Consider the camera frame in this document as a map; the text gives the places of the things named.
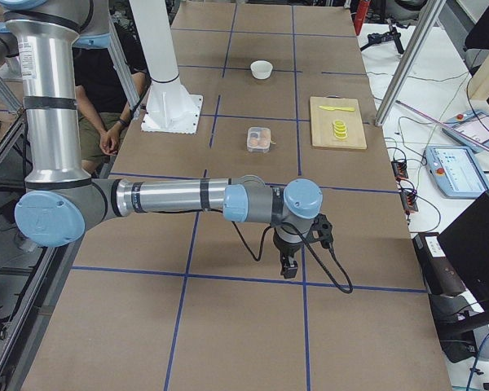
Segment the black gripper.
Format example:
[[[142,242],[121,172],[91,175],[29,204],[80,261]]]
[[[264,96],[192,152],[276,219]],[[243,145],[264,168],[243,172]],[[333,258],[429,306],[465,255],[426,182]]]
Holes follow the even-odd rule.
[[[300,236],[287,232],[284,228],[276,227],[273,243],[280,251],[280,275],[284,279],[294,279],[298,272],[298,263],[294,254],[303,246]]]

